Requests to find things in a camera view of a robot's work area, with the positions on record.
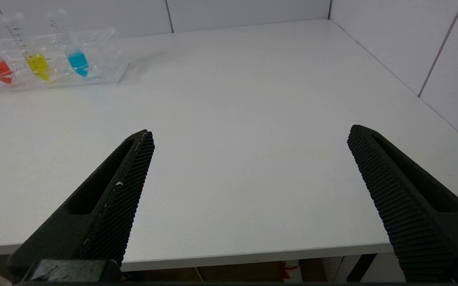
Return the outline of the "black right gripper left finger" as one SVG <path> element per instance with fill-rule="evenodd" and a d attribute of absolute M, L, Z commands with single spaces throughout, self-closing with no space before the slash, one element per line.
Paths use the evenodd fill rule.
<path fill-rule="evenodd" d="M 120 282 L 154 150 L 151 131 L 126 138 L 9 256 L 13 283 Z"/>

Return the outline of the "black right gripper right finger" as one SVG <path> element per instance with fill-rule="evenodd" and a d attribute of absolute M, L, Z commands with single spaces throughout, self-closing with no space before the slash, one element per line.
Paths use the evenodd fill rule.
<path fill-rule="evenodd" d="M 373 129 L 347 144 L 406 281 L 458 283 L 458 197 Z"/>

